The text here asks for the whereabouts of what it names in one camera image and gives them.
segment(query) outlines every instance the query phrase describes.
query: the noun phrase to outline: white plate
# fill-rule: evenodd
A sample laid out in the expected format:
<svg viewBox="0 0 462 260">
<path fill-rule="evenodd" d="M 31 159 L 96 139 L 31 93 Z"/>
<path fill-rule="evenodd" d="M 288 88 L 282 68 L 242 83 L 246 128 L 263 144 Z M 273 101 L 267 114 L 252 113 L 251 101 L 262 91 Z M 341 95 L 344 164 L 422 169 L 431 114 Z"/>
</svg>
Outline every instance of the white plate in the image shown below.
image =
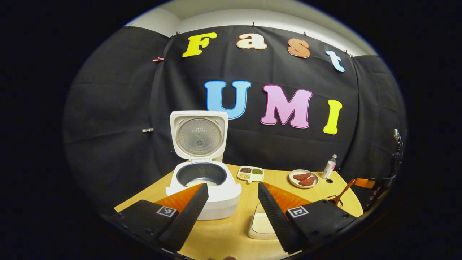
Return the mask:
<svg viewBox="0 0 462 260">
<path fill-rule="evenodd" d="M 294 175 L 305 174 L 305 173 L 310 173 L 311 174 L 310 178 L 313 177 L 313 176 L 315 177 L 315 181 L 313 182 L 313 184 L 311 186 L 300 185 L 298 183 L 301 180 L 296 180 L 296 179 L 293 178 Z M 319 182 L 318 176 L 316 174 L 314 174 L 313 172 L 310 172 L 310 171 L 307 171 L 307 170 L 294 170 L 294 171 L 291 171 L 291 173 L 289 173 L 289 180 L 294 186 L 302 188 L 302 189 L 311 189 L 314 186 L 316 186 L 316 184 Z"/>
</svg>

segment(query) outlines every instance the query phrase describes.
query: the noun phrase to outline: white bottle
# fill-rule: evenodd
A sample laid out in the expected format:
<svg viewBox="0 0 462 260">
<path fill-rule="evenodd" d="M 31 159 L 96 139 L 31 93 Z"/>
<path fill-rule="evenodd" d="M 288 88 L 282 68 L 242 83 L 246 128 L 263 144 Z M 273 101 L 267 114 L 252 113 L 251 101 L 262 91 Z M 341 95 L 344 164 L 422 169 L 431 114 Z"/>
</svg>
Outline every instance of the white bottle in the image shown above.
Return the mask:
<svg viewBox="0 0 462 260">
<path fill-rule="evenodd" d="M 326 167 L 324 168 L 324 172 L 321 175 L 321 178 L 323 179 L 328 179 L 330 177 L 330 174 L 335 168 L 335 165 L 337 164 L 337 161 L 335 160 L 337 158 L 337 155 L 333 155 L 332 158 L 327 162 Z"/>
</svg>

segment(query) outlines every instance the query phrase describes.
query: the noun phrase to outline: meat patty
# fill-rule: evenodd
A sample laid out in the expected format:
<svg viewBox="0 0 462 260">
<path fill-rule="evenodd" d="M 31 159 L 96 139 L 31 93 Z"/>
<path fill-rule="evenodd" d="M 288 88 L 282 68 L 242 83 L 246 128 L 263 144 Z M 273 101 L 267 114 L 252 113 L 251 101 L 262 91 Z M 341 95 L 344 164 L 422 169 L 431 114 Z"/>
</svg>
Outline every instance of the meat patty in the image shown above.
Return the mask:
<svg viewBox="0 0 462 260">
<path fill-rule="evenodd" d="M 313 185 L 314 181 L 315 181 L 315 177 L 311 177 L 309 179 L 300 181 L 298 184 L 303 185 L 303 186 L 311 186 Z"/>
<path fill-rule="evenodd" d="M 308 177 L 310 177 L 311 174 L 310 173 L 305 173 L 305 174 L 297 174 L 297 175 L 294 175 L 292 176 L 294 179 L 296 180 L 306 180 L 308 179 Z"/>
</svg>

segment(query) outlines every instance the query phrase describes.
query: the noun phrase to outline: white divided tray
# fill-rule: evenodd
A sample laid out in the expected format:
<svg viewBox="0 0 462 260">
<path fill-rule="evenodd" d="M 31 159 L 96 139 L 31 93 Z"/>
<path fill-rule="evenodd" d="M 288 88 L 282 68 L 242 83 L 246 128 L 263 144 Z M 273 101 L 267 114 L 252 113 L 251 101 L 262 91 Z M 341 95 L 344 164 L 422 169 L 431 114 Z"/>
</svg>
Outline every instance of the white divided tray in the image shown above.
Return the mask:
<svg viewBox="0 0 462 260">
<path fill-rule="evenodd" d="M 249 168 L 250 173 L 242 172 L 243 168 Z M 260 170 L 262 174 L 252 173 L 254 169 Z M 262 181 L 265 178 L 265 171 L 259 167 L 242 166 L 239 168 L 239 171 L 237 172 L 237 177 L 241 180 L 246 180 L 247 183 L 251 183 L 252 181 Z"/>
</svg>

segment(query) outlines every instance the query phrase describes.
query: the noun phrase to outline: yellow letter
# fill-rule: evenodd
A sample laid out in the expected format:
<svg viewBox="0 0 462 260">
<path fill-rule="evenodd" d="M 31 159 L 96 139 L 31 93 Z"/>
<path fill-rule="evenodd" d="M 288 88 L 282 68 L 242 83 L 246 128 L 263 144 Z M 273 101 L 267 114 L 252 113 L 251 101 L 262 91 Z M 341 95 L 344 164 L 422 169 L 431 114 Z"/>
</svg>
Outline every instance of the yellow letter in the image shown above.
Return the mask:
<svg viewBox="0 0 462 260">
<path fill-rule="evenodd" d="M 239 35 L 239 40 L 236 45 L 241 48 L 241 49 L 251 49 L 254 48 L 256 50 L 263 50 L 268 47 L 268 45 L 265 44 L 265 38 L 261 36 L 260 34 L 255 34 L 255 33 L 246 33 Z"/>
<path fill-rule="evenodd" d="M 330 106 L 329 119 L 327 120 L 327 125 L 324 127 L 324 133 L 335 135 L 337 133 L 337 122 L 339 120 L 340 109 L 342 109 L 342 103 L 330 99 L 328 104 Z"/>
<path fill-rule="evenodd" d="M 217 34 L 214 32 L 206 33 L 206 34 L 199 34 L 199 35 L 194 35 L 188 38 L 189 44 L 188 48 L 186 49 L 186 52 L 183 53 L 183 58 L 188 57 L 188 56 L 194 56 L 194 55 L 199 55 L 202 53 L 202 50 L 199 49 L 199 46 L 202 48 L 205 48 L 208 46 L 208 43 L 210 42 L 210 39 L 215 39 L 217 37 Z"/>
</svg>

